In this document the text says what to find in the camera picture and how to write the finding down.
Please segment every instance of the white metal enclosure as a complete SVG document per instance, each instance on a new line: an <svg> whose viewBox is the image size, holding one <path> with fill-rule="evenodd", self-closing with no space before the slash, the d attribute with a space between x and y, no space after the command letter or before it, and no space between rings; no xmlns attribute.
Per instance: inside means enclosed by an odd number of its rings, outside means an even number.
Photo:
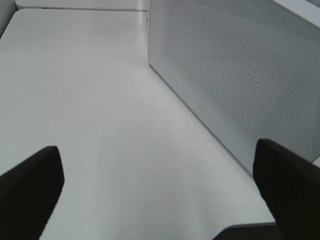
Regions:
<svg viewBox="0 0 320 240"><path fill-rule="evenodd" d="M148 60L251 172L268 138L320 154L320 9L305 0L151 0Z"/></svg>

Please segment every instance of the table surface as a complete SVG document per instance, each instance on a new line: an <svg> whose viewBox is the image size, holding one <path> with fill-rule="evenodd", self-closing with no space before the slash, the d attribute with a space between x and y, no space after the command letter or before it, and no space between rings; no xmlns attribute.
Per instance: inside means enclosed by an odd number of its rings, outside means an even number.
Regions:
<svg viewBox="0 0 320 240"><path fill-rule="evenodd" d="M146 0L15 0L18 9L146 10Z"/></svg>
<svg viewBox="0 0 320 240"><path fill-rule="evenodd" d="M58 146L42 240L212 239L273 222L253 179L147 61L143 12L23 9L0 39L0 174Z"/></svg>

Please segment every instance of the white perforated box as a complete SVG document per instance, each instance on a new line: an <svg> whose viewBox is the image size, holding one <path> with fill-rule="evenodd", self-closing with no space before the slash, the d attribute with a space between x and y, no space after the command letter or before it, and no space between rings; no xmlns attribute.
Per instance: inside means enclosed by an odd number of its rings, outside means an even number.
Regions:
<svg viewBox="0 0 320 240"><path fill-rule="evenodd" d="M319 26L305 0L151 0L148 59L250 172L260 138L311 162Z"/></svg>

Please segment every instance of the white tabletop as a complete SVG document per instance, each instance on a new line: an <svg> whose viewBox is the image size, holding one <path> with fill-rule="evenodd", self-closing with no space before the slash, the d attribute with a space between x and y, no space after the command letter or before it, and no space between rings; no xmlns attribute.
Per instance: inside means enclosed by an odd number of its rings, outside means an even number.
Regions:
<svg viewBox="0 0 320 240"><path fill-rule="evenodd" d="M0 39L0 174L57 145L42 240L202 240L272 222L252 178L149 67L142 12L24 9Z"/></svg>
<svg viewBox="0 0 320 240"><path fill-rule="evenodd" d="M142 11L146 0L15 0L20 9L73 9Z"/></svg>

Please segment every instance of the white table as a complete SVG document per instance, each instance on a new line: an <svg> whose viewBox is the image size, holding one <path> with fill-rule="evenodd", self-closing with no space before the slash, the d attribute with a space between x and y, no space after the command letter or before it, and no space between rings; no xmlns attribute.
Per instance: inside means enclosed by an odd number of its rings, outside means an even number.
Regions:
<svg viewBox="0 0 320 240"><path fill-rule="evenodd" d="M149 67L142 12L24 9L0 39L0 174L48 145L42 240L202 240L273 222L252 178Z"/></svg>
<svg viewBox="0 0 320 240"><path fill-rule="evenodd" d="M146 0L15 0L20 9L145 11Z"/></svg>

